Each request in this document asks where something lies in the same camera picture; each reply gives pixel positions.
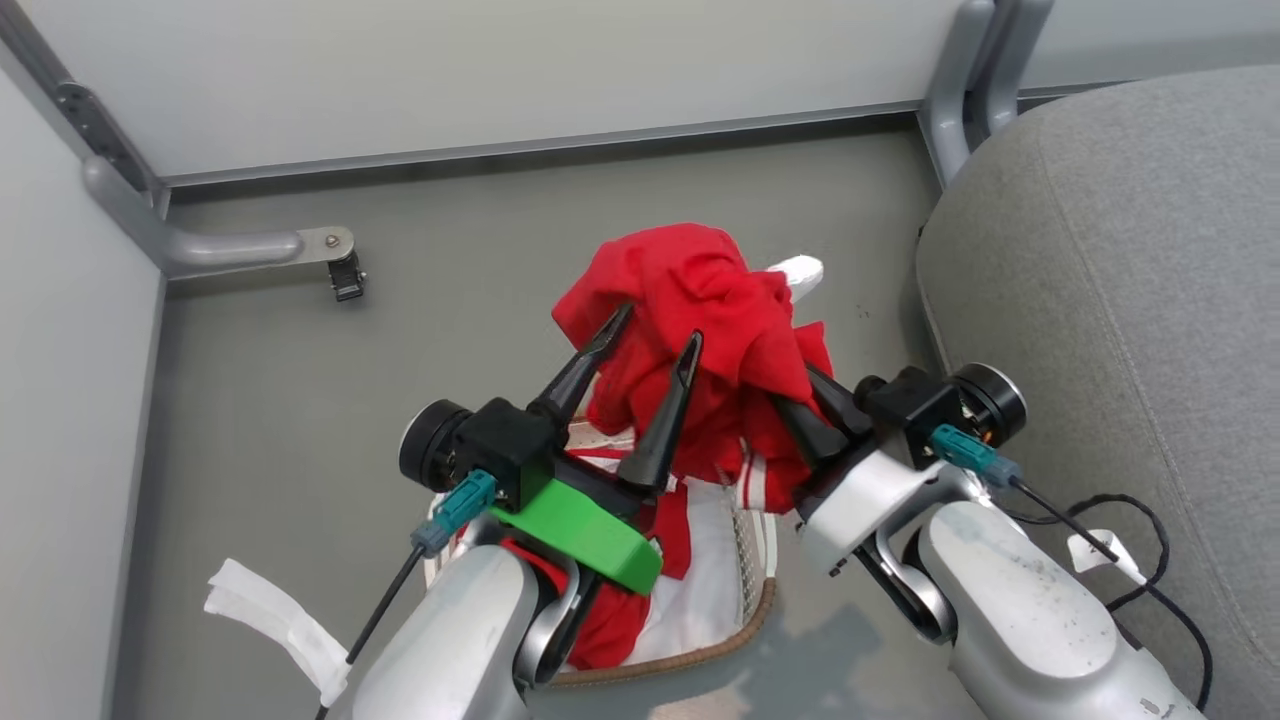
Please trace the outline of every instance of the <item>gray wall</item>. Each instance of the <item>gray wall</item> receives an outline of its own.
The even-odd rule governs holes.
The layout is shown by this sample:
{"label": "gray wall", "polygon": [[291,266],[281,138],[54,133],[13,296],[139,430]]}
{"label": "gray wall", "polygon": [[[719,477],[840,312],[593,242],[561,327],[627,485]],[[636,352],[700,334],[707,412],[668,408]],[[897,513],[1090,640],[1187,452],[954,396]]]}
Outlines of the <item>gray wall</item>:
{"label": "gray wall", "polygon": [[0,717],[82,720],[113,687],[161,279],[27,92],[0,46]]}

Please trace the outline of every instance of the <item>white tape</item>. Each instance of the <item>white tape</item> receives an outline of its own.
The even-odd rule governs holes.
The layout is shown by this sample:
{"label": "white tape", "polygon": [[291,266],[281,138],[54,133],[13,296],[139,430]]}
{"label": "white tape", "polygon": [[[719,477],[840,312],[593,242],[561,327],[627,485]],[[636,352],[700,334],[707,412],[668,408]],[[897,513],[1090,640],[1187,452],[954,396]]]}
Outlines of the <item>white tape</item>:
{"label": "white tape", "polygon": [[782,273],[787,277],[787,287],[791,288],[791,302],[796,304],[809,291],[822,282],[822,260],[808,255],[788,258],[768,269],[771,273]]}
{"label": "white tape", "polygon": [[[1142,575],[1138,570],[1138,564],[1134,562],[1133,556],[1125,550],[1120,538],[1116,537],[1111,530],[1089,530],[1093,537],[1098,538],[1102,544],[1107,546],[1107,550],[1116,553],[1120,559],[1115,566],[1120,569],[1130,580],[1139,585],[1147,584],[1147,578]],[[1102,565],[1110,565],[1111,560],[1106,555],[1098,552],[1098,548],[1089,544],[1089,541],[1082,538],[1080,536],[1073,534],[1066,538],[1066,547],[1071,551],[1071,564],[1075,566],[1076,573],[1085,573],[1094,568]]]}
{"label": "white tape", "polygon": [[228,557],[209,579],[205,612],[239,620],[284,646],[330,707],[347,689],[347,650],[296,600],[266,578]]}

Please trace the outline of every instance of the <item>green 3d-printed bracket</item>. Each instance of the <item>green 3d-printed bracket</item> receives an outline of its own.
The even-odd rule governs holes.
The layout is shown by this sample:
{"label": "green 3d-printed bracket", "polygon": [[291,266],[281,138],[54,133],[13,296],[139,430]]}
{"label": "green 3d-printed bracket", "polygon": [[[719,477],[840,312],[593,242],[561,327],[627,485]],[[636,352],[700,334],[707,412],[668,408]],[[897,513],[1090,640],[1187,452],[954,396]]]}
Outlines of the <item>green 3d-printed bracket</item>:
{"label": "green 3d-printed bracket", "polygon": [[644,536],[559,480],[547,483],[518,514],[489,512],[631,592],[648,596],[662,571],[662,556]]}

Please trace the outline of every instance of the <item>red cloth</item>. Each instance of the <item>red cloth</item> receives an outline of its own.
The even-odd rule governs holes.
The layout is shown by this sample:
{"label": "red cloth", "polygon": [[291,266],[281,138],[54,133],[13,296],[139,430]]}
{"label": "red cloth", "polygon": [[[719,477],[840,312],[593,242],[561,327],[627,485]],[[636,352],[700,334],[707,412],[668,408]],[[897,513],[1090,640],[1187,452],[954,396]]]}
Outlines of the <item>red cloth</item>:
{"label": "red cloth", "polygon": [[698,224],[653,228],[607,242],[552,310],[582,347],[623,302],[631,325],[600,368],[586,416],[604,433],[643,436],[662,402],[671,366],[695,329],[703,355],[672,462],[677,477],[737,478],[742,438],[764,457],[764,509],[791,510],[808,469],[768,392],[813,404],[805,363],[831,374],[822,323],[791,327],[791,291],[781,273],[753,273],[733,238]]}

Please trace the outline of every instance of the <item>teal connector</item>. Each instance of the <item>teal connector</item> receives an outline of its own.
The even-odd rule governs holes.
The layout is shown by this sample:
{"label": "teal connector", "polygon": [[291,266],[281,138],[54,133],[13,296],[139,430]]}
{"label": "teal connector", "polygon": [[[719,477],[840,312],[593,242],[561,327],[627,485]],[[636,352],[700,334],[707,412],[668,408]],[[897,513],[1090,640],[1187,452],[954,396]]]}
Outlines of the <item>teal connector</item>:
{"label": "teal connector", "polygon": [[415,546],[425,550],[426,557],[435,557],[449,544],[449,538],[467,523],[488,510],[498,492],[498,480],[484,470],[471,470],[466,478],[435,509],[435,515],[419,525],[411,536]]}
{"label": "teal connector", "polygon": [[1007,488],[1010,482],[1023,475],[1018,462],[1002,457],[987,443],[952,425],[938,425],[929,436],[929,447],[938,457],[957,468],[973,470],[983,480],[1000,488]]}

